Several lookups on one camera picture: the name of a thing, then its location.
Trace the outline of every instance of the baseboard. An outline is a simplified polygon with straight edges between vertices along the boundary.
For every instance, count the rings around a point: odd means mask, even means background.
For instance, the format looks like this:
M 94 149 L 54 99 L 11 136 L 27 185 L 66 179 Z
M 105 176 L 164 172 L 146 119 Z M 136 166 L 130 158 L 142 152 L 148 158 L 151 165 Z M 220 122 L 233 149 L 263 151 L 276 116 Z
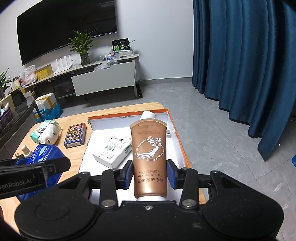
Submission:
M 140 80 L 138 83 L 140 85 L 153 85 L 153 84 L 176 83 L 176 82 L 192 82 L 192 77 Z

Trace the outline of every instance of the purple tissue box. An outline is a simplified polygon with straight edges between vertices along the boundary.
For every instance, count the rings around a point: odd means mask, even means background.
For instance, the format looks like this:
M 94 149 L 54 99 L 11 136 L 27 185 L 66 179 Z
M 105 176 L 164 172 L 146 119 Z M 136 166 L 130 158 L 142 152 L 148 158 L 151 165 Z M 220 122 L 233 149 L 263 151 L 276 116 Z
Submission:
M 0 133 L 4 130 L 4 128 L 11 122 L 13 119 L 13 114 L 10 108 L 4 112 L 3 115 L 0 116 Z

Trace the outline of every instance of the open cardboard box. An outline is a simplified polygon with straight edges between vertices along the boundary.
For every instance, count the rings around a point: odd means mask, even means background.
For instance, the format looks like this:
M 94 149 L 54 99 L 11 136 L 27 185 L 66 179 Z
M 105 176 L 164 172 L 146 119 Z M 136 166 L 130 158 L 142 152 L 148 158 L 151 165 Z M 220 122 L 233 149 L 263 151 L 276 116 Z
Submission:
M 156 119 L 162 120 L 168 124 L 170 135 L 167 135 L 167 159 L 172 159 L 178 168 L 191 167 L 187 156 L 181 144 L 179 135 L 176 131 L 172 116 L 168 109 L 151 110 L 156 116 Z M 92 176 L 101 175 L 103 171 L 109 168 L 103 164 L 97 162 L 93 156 L 93 153 L 98 148 L 105 146 L 106 141 L 112 136 L 130 136 L 130 125 L 139 120 L 142 111 L 138 112 L 126 112 L 121 114 L 110 114 L 89 117 L 89 123 L 93 130 L 88 146 L 86 148 L 84 157 L 82 159 L 79 172 L 90 172 Z M 118 166 L 119 169 L 123 168 L 128 160 L 132 160 L 132 151 L 126 156 L 126 158 Z M 128 190 L 117 190 L 118 205 L 121 205 L 123 200 L 135 201 L 133 179 Z M 174 190 L 171 188 L 168 181 L 168 196 L 166 200 L 176 200 L 179 204 L 182 190 Z M 99 204 L 100 189 L 93 190 L 90 201 L 93 204 Z

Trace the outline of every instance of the white wall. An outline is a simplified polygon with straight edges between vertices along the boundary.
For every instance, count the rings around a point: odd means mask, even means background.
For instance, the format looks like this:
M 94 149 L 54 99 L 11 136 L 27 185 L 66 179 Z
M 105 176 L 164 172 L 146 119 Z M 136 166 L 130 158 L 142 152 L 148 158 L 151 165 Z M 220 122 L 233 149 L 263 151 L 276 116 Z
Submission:
M 39 68 L 50 63 L 55 71 L 55 59 L 70 53 L 80 62 L 79 55 L 64 47 L 22 66 L 16 17 L 40 1 L 15 0 L 0 14 L 0 72 L 9 67 L 7 76 L 13 78 L 32 64 Z M 109 52 L 112 40 L 129 38 L 140 54 L 142 79 L 192 77 L 192 0 L 116 0 L 116 8 L 118 33 L 95 38 L 89 50 L 92 61 Z

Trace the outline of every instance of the white box with barcode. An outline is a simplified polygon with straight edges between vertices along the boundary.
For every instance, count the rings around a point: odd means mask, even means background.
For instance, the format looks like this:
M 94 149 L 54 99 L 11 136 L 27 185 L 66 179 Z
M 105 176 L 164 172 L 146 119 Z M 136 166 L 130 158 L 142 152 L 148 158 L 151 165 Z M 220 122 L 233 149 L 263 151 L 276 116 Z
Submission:
M 112 135 L 93 153 L 95 160 L 108 168 L 117 168 L 131 151 L 131 137 Z

